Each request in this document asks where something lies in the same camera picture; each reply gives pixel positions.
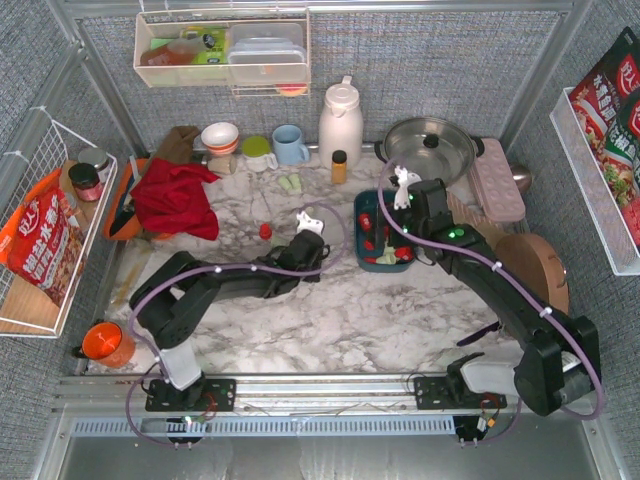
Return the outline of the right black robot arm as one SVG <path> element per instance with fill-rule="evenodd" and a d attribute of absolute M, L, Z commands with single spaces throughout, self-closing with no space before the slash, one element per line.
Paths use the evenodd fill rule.
<path fill-rule="evenodd" d="M 522 356 L 507 374 L 503 394 L 548 416 L 593 393 L 596 404 L 587 417 L 597 418 L 605 395 L 595 324 L 543 303 L 502 265 L 476 229 L 456 224 L 442 180 L 400 170 L 393 182 L 394 205 L 382 210 L 392 231 L 422 247 L 430 260 L 471 288 L 518 342 Z"/>

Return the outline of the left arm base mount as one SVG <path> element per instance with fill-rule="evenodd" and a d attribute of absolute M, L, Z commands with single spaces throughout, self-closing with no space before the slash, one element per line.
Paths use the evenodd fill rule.
<path fill-rule="evenodd" d="M 181 391 L 164 380 L 152 380 L 146 388 L 148 412 L 231 412 L 234 409 L 235 379 L 202 377 Z"/>

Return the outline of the teal storage basket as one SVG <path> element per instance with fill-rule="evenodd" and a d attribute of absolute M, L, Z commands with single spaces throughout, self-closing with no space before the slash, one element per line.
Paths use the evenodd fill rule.
<path fill-rule="evenodd" d="M 364 232 L 361 230 L 358 224 L 358 216 L 361 213 L 368 213 L 372 220 L 372 226 L 374 223 L 374 215 L 376 208 L 379 205 L 378 193 L 376 190 L 365 190 L 360 192 L 354 200 L 354 251 L 357 259 L 357 263 L 359 266 L 370 273 L 401 273 L 406 271 L 411 264 L 415 260 L 410 262 L 396 262 L 395 265 L 381 265 L 381 264 L 370 264 L 367 263 L 364 258 L 365 257 L 380 257 L 384 255 L 381 251 L 368 251 L 364 248 L 364 242 L 369 240 L 369 230 L 368 232 Z"/>

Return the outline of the red cloth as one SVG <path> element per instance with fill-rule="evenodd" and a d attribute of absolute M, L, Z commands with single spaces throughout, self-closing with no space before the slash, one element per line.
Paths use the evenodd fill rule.
<path fill-rule="evenodd" d="M 216 240 L 218 218 L 204 191 L 204 184 L 219 179 L 217 174 L 200 164 L 178 165 L 153 158 L 147 172 L 131 191 L 140 224 L 154 233 L 186 233 Z"/>

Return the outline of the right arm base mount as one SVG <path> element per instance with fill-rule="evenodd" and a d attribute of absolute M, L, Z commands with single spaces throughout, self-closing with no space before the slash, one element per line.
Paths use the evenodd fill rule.
<path fill-rule="evenodd" d="M 448 376 L 418 375 L 410 382 L 418 410 L 496 410 L 507 406 L 504 395 L 471 392 L 461 381 Z"/>

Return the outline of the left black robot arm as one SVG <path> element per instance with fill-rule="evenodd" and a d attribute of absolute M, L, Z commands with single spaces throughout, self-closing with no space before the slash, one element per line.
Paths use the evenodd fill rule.
<path fill-rule="evenodd" d="M 284 295 L 300 282 L 317 282 L 330 247 L 304 230 L 286 246 L 274 247 L 247 267 L 213 264 L 186 251 L 170 257 L 129 300 L 139 325 L 158 349 L 165 381 L 183 392 L 201 383 L 191 336 L 209 306 L 217 301 Z"/>

